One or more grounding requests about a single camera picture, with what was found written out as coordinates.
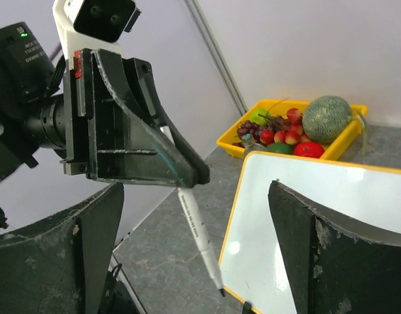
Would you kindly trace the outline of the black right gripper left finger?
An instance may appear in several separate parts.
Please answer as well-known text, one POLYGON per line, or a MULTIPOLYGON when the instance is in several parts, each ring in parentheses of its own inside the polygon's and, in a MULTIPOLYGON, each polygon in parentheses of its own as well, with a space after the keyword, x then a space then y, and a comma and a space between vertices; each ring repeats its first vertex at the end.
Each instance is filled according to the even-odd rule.
POLYGON ((123 204, 111 184, 0 235, 0 313, 97 313, 123 204))

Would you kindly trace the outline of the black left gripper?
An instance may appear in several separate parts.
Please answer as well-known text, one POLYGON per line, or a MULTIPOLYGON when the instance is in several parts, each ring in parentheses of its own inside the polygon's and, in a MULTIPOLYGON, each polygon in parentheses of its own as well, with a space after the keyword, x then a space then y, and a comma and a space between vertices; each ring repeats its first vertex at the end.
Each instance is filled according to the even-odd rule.
POLYGON ((108 183, 181 186, 210 169, 162 107, 152 66, 106 50, 77 50, 63 76, 68 175, 108 183))

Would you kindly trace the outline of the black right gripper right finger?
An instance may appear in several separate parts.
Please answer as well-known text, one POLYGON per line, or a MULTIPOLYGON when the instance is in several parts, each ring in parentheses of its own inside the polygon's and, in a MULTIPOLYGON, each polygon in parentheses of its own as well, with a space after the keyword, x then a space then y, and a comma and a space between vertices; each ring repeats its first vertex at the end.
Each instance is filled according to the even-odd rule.
POLYGON ((297 313, 401 313, 401 234, 278 181, 268 203, 297 313))

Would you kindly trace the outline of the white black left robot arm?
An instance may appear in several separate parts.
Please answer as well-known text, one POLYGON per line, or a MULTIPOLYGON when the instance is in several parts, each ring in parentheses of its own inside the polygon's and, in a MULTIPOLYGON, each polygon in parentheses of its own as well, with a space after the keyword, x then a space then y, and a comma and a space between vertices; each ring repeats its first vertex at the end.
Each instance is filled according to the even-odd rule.
POLYGON ((151 64, 83 48, 53 64, 23 23, 0 29, 0 183, 49 148, 68 175, 192 188, 208 165, 162 107, 151 64))

